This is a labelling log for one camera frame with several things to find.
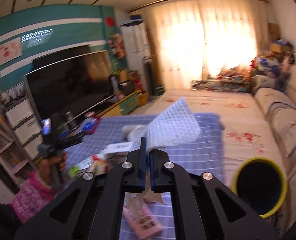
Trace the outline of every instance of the curtain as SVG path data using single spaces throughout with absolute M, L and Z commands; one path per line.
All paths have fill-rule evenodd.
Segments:
M 171 0 L 142 9 L 166 89 L 246 68 L 268 48 L 267 5 L 258 0 Z

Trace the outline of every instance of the projected light on wall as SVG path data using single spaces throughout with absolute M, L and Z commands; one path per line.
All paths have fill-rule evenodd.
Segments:
M 48 41 L 52 33 L 52 29 L 27 33 L 21 38 L 21 47 L 22 49 L 27 49 L 45 43 Z

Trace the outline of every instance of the human hand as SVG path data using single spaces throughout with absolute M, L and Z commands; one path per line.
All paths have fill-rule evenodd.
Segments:
M 63 156 L 59 157 L 50 157 L 47 159 L 44 159 L 40 163 L 39 167 L 39 176 L 40 178 L 48 185 L 51 184 L 51 177 L 50 177 L 50 167 L 51 165 L 54 165 L 56 163 L 60 163 L 60 170 L 64 171 L 66 169 L 66 160 L 67 160 L 67 154 L 64 152 Z

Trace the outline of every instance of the teal wall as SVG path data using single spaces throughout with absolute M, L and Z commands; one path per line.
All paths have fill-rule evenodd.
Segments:
M 88 41 L 102 41 L 107 40 L 110 32 L 117 32 L 117 27 L 109 28 L 106 25 L 106 17 L 114 19 L 114 8 L 107 6 L 93 6 L 93 5 L 48 5 L 42 7 L 35 7 L 19 12 L 12 13 L 0 18 L 0 36 L 9 33 L 13 30 L 51 20 L 70 19 L 70 18 L 101 18 L 101 23 L 67 23 L 61 25 L 47 26 L 40 29 L 34 29 L 28 32 L 20 33 L 7 40 L 0 42 L 0 45 L 13 40 L 17 37 L 22 37 L 25 34 L 42 31 L 45 29 L 52 29 L 52 34 L 47 37 L 47 40 L 39 45 L 27 48 L 22 44 L 22 55 L 0 66 L 3 70 L 16 62 L 25 58 L 31 57 L 38 53 L 48 51 L 51 49 L 88 42 Z M 108 46 L 99 45 L 90 48 L 91 51 L 99 51 L 108 49 Z M 114 68 L 125 67 L 124 61 L 119 61 L 110 53 L 110 58 Z M 32 63 L 29 63 L 21 68 L 12 71 L 11 73 L 0 77 L 0 88 L 6 91 L 16 84 L 22 82 L 23 76 L 29 73 L 32 69 Z

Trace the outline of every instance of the tv screen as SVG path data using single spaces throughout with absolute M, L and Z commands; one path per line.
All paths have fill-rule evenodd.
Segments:
M 41 121 L 54 113 L 75 117 L 113 95 L 107 51 L 53 63 L 25 75 L 28 94 Z
M 33 70 L 39 69 L 44 66 L 48 66 L 52 63 L 55 63 L 64 59 L 68 59 L 68 58 L 83 55 L 83 54 L 88 54 L 90 52 L 91 51 L 88 45 L 56 51 L 54 53 L 45 55 L 43 57 L 35 58 L 32 61 Z

